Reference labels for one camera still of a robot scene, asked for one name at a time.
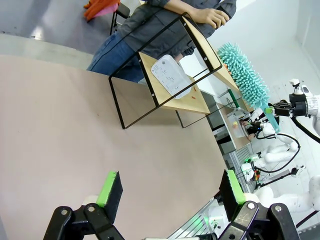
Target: white device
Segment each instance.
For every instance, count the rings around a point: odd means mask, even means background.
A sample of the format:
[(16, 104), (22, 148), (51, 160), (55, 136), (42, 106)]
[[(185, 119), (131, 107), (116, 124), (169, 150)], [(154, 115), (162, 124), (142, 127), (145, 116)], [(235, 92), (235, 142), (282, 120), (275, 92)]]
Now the white device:
[[(192, 83), (184, 70), (170, 55), (164, 55), (156, 61), (151, 68), (151, 72), (171, 96), (177, 94)], [(177, 95), (175, 99), (182, 98), (190, 93), (190, 91), (191, 87)]]

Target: person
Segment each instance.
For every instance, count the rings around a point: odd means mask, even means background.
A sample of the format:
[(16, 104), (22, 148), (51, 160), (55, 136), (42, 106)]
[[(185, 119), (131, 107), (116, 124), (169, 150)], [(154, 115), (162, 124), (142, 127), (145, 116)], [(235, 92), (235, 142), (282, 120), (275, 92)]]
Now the person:
[[(111, 75), (154, 35), (179, 15), (187, 12), (208, 38), (236, 13), (237, 0), (148, 0), (137, 7), (97, 50), (88, 71)], [(159, 59), (171, 55), (177, 62), (194, 52), (195, 45), (180, 21), (174, 23), (146, 46), (142, 52)], [(131, 82), (144, 78), (138, 58), (132, 58), (114, 77)]]

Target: microfiber duster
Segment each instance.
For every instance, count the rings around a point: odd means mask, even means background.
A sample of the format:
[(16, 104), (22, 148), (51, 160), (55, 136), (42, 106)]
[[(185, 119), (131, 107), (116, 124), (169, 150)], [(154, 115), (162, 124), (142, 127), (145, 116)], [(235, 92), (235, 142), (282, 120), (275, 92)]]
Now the microfiber duster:
[(277, 121), (268, 106), (268, 87), (264, 85), (261, 76), (252, 69), (251, 63), (240, 48), (228, 42), (220, 47), (217, 53), (223, 63), (227, 65), (229, 72), (231, 72), (231, 76), (242, 93), (243, 99), (252, 108), (261, 108), (275, 131), (279, 132)]

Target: green gripper pad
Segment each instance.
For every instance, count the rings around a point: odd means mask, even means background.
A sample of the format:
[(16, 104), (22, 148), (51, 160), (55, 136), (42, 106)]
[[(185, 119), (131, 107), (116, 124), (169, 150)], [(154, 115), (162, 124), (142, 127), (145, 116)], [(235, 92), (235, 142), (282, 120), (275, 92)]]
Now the green gripper pad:
[(232, 221), (246, 202), (245, 194), (233, 170), (224, 170), (219, 190), (227, 218)]
[(118, 206), (123, 192), (120, 175), (118, 171), (109, 172), (101, 192), (96, 200), (96, 204), (104, 208), (108, 219), (114, 223)]

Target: chair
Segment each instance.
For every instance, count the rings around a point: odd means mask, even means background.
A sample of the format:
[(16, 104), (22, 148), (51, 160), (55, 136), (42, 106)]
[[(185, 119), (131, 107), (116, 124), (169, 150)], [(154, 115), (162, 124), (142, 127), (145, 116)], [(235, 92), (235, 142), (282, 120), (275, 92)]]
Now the chair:
[(117, 16), (118, 15), (124, 19), (127, 19), (130, 16), (130, 9), (126, 5), (124, 5), (120, 2), (118, 9), (113, 13), (113, 16), (112, 16), (110, 35), (112, 34), (113, 28), (115, 28), (117, 26)]

